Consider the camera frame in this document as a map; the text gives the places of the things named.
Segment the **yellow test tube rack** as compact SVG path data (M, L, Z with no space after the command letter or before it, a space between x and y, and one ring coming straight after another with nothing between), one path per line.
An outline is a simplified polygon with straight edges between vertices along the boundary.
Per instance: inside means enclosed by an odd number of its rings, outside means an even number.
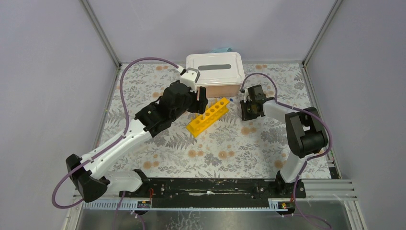
M186 126L186 129L192 134L193 137L196 138L228 112L228 104L229 100L227 98L218 100L217 104L211 105L208 109L206 109L204 114L191 120L191 122Z

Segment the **pink plastic bin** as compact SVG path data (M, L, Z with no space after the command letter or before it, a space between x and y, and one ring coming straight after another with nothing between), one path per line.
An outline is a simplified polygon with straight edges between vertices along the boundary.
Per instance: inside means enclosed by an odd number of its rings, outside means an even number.
M214 85L214 86L205 86L206 97L215 98L215 97L232 97L236 96L239 93L240 85Z

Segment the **white plastic bin lid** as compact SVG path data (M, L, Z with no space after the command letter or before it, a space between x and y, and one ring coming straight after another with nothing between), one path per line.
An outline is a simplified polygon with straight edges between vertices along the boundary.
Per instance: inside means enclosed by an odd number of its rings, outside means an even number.
M186 66L199 71L198 86L239 86L245 78L241 55L237 52L188 55Z

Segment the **light blue cloth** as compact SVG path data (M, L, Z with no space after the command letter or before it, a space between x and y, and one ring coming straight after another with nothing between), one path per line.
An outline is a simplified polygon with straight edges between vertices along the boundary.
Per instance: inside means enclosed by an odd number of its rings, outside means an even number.
M233 52L233 48L231 47L215 48L210 50L208 53L228 53L228 52Z

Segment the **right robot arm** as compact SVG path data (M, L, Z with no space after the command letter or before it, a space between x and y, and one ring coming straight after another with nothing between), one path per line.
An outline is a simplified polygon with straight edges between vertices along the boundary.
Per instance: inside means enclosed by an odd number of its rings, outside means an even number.
M242 119L271 117L285 124L287 143L290 149L286 164L277 172L275 193L287 197L293 192L293 184L307 165L307 160L316 156L328 144L325 127L320 122L317 109L304 110L278 102L275 97L266 97L261 85L241 91Z

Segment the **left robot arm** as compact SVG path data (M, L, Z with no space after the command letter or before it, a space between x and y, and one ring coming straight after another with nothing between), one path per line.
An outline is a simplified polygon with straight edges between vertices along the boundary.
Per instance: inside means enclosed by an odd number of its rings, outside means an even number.
M142 197L148 192L145 175L139 170L109 172L109 169L129 150L140 150L145 142L171 127L185 112L203 114L208 99L206 89L193 92L179 80L171 83L163 95L149 103L129 119L124 130L102 146L82 155L70 155L66 159L70 179L84 202L93 202L104 194L122 191Z

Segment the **floral table mat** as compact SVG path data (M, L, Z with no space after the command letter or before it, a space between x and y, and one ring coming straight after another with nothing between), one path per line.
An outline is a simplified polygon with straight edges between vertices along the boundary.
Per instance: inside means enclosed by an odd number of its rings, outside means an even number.
M135 115L178 78L168 64L132 66L114 86L98 145L125 127L125 110ZM243 121L242 97L231 97L229 111L196 138L186 130L195 116L185 113L149 140L143 152L130 150L111 170L141 169L148 177L274 178L290 152L285 125L269 117Z

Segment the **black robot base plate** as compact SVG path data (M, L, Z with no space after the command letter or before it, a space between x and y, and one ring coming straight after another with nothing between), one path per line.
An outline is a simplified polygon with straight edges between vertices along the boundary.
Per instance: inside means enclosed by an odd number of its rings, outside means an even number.
M126 198L145 198L153 208L266 208L269 199L306 198L303 182L273 179L148 178Z

